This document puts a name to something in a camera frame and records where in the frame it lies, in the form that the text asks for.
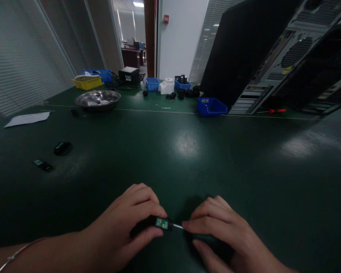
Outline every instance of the hand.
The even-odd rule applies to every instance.
[[[220,196],[208,197],[182,225],[191,233],[211,234],[235,250],[230,264],[226,264],[206,243],[193,240],[209,272],[296,272],[278,261],[249,224]]]
[[[93,272],[114,272],[127,263],[154,238],[163,236],[157,227],[149,227],[134,239],[130,231],[150,215],[167,217],[153,190],[141,183],[132,185],[89,227],[79,234]]]

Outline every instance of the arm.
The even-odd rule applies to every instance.
[[[39,241],[23,250],[3,272],[115,272],[163,231],[149,227],[135,238],[129,233],[150,215],[167,217],[153,190],[132,185],[90,226]],[[0,267],[23,245],[0,248]]]
[[[222,261],[204,242],[193,240],[210,272],[297,273],[283,265],[263,244],[249,224],[220,196],[208,197],[182,223],[191,233],[211,234],[229,244],[235,251],[229,264]]]

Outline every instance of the stainless steel bowl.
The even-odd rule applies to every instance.
[[[75,99],[75,103],[89,111],[107,111],[116,106],[121,95],[112,90],[84,93]]]

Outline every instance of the bracelet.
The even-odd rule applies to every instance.
[[[33,241],[33,242],[23,246],[21,249],[19,249],[17,252],[15,252],[15,254],[13,256],[8,257],[8,260],[6,261],[6,263],[0,268],[0,272],[3,271],[4,267],[6,267],[11,261],[13,261],[18,256],[18,254],[20,252],[22,252],[24,249],[26,249],[28,246],[31,246],[31,245],[33,245],[33,244],[35,244],[35,243],[37,243],[37,242],[39,242],[41,240],[47,239],[47,238],[49,238],[49,237],[39,238],[39,239],[37,239],[37,240],[35,240],[35,241]]]

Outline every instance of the blue plastic bin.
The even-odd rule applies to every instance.
[[[227,106],[215,98],[198,98],[197,110],[202,116],[219,116],[227,113]]]
[[[111,78],[111,70],[103,70],[103,69],[90,69],[84,70],[82,74],[84,75],[85,72],[89,72],[91,75],[99,75],[103,82],[112,82]]]
[[[148,91],[158,91],[160,81],[157,78],[146,78],[145,81],[147,82]]]
[[[181,85],[178,81],[174,80],[174,87],[176,89],[190,89],[191,86],[192,85],[189,82],[187,82],[187,84]]]

